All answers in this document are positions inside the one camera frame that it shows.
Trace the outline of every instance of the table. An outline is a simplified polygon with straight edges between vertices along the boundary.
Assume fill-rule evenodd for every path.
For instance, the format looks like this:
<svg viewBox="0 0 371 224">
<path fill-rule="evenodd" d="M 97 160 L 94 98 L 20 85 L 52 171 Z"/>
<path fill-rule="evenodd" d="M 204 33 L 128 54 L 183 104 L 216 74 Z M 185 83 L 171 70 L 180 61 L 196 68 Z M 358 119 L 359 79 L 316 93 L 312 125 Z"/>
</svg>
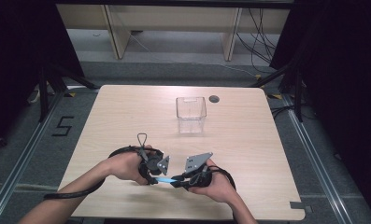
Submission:
<svg viewBox="0 0 371 224">
<path fill-rule="evenodd" d="M 216 95 L 217 103 L 208 98 Z M 179 133 L 177 97 L 203 96 L 207 117 L 203 133 Z M 138 146 L 137 134 L 170 155 L 168 177 L 184 171 L 188 156 L 213 152 L 214 160 L 233 176 L 238 193 L 259 220 L 300 220 L 303 209 L 278 131 L 260 89 L 180 86 L 101 88 L 78 140 L 61 187 L 105 159 L 117 148 Z M 138 186 L 108 177 L 89 195 L 74 217 L 163 219 L 231 219 L 226 204 L 174 189 L 168 184 Z"/>
</svg>

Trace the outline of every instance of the floor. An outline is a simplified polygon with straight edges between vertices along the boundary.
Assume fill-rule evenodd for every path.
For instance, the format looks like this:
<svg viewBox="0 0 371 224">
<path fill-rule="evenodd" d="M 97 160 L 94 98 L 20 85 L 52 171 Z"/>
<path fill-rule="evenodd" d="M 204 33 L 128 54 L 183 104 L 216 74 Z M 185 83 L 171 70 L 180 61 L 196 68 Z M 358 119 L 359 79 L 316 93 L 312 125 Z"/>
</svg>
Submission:
<svg viewBox="0 0 371 224">
<path fill-rule="evenodd" d="M 124 57 L 119 61 L 115 59 L 112 52 L 107 31 L 68 30 L 68 33 L 73 41 L 79 60 L 85 63 L 84 69 L 87 69 L 87 66 L 93 63 L 214 64 L 234 70 L 239 70 L 239 66 L 241 67 L 243 65 L 257 66 L 255 68 L 268 66 L 268 62 L 252 55 L 242 45 L 239 39 L 235 43 L 232 61 L 226 62 L 223 59 L 220 36 L 212 33 L 153 31 L 133 33 Z M 254 45 L 253 38 L 250 34 L 240 34 L 240 36 L 250 46 Z M 268 38 L 275 45 L 278 42 L 279 36 L 269 35 Z M 265 45 L 257 43 L 254 48 L 266 58 L 269 58 Z M 266 75 L 264 71 L 260 72 L 255 69 L 252 72 L 250 70 L 240 69 L 238 72 L 253 77 Z M 277 93 L 274 89 L 269 90 L 273 90 L 270 92 L 272 94 Z M 72 110 L 75 110 L 73 113 L 77 113 L 82 119 L 86 119 L 87 113 L 84 110 L 87 110 L 87 108 L 93 105 L 94 97 L 95 94 L 81 94 L 81 97 L 78 98 L 80 100 L 78 103 L 81 106 L 76 108 L 71 107 L 68 98 L 64 98 L 54 113 L 59 115 L 64 114 L 65 109 L 71 107 Z M 272 97 L 268 99 L 272 108 L 286 105 L 286 99 Z M 13 126 L 12 133 L 9 134 L 18 135 L 17 132 L 21 132 L 22 138 L 14 138 L 15 142 L 10 143 L 15 149 L 9 151 L 0 148 L 0 161 L 5 161 L 5 165 L 0 163 L 0 188 L 12 172 L 13 166 L 21 156 L 22 149 L 27 147 L 28 139 L 33 137 L 33 131 L 37 126 L 38 112 L 37 104 L 32 104 L 29 108 L 25 109 L 21 115 L 23 119 L 20 119 Z M 354 183 L 352 183 L 346 168 L 333 156 L 335 149 L 330 145 L 322 126 L 314 117 L 313 110 L 309 107 L 305 108 L 303 109 L 303 114 L 309 119 L 304 119 L 302 126 L 304 126 L 309 136 L 313 139 L 314 145 L 312 144 L 312 147 L 317 148 L 318 156 L 323 165 L 322 168 L 316 168 L 310 163 L 307 144 L 300 140 L 299 133 L 293 127 L 295 124 L 291 111 L 284 111 L 275 119 L 283 146 L 286 148 L 286 154 L 293 171 L 295 183 L 307 212 L 307 218 L 299 223 L 371 223 L 371 212 L 367 204 L 365 204 L 363 196 L 357 190 Z M 54 131 L 47 130 L 47 132 L 48 135 L 51 135 L 51 132 Z M 74 132 L 77 132 L 75 134 L 80 134 L 81 129 Z M 66 144 L 75 147 L 77 143 L 76 139 L 69 141 Z M 46 143 L 43 139 L 38 144 L 41 148 L 49 148 L 49 146 L 45 146 Z M 55 157 L 55 160 L 57 160 L 57 157 L 62 158 L 62 160 L 68 160 L 70 158 L 71 152 L 65 151 L 64 148 L 60 148 L 59 152 L 59 155 L 57 155 L 58 153 L 52 155 L 52 157 Z M 51 152 L 41 150 L 36 151 L 32 156 L 34 160 L 37 158 L 44 160 L 46 167 L 49 167 L 49 165 L 54 167 L 54 162 L 46 157 L 49 153 Z M 57 188 L 57 182 L 60 182 L 60 172 L 57 169 L 41 168 L 34 163 L 34 160 L 30 160 L 29 163 L 25 164 L 27 169 L 19 177 L 20 184 L 17 185 L 13 191 L 13 196 L 7 202 L 7 209 L 0 211 L 0 223 L 14 223 L 15 218 L 25 214 L 28 209 L 27 206 L 22 207 L 19 204 L 26 201 L 38 202 L 46 191 L 55 191 Z M 319 169 L 320 171 L 321 169 L 326 171 L 331 177 L 330 182 L 335 187 L 334 192 L 338 193 L 341 202 L 346 205 L 345 208 L 347 210 L 345 212 L 350 213 L 350 222 L 346 222 L 346 219 L 343 221 L 335 213 L 335 209 L 333 208 L 334 203 L 329 200 L 324 185 L 321 183 L 319 176 L 316 175 L 316 170 Z M 35 178 L 40 179 L 40 181 L 34 185 L 25 184 L 28 183 L 26 181 L 27 179 Z M 72 218 L 72 222 L 104 223 L 104 220 L 101 218 Z M 262 221 L 261 223 L 287 222 Z"/>
</svg>

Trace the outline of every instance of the light wood table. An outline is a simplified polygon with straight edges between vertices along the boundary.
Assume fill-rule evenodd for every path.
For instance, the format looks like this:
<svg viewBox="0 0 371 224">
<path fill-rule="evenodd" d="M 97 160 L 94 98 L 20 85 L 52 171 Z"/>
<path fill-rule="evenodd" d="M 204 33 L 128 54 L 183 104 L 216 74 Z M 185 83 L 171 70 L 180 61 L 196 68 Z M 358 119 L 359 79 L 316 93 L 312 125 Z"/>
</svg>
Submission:
<svg viewBox="0 0 371 224">
<path fill-rule="evenodd" d="M 218 103 L 208 98 L 216 95 Z M 177 97 L 203 96 L 203 133 L 179 133 Z M 260 89 L 178 86 L 104 86 L 78 140 L 62 184 L 82 175 L 112 151 L 139 146 L 138 133 L 170 155 L 167 177 L 180 175 L 188 156 L 213 152 L 235 180 L 237 191 L 257 219 L 300 220 L 303 209 L 278 131 Z M 231 219 L 226 204 L 160 183 L 138 186 L 108 177 L 73 214 L 75 217 Z"/>
</svg>

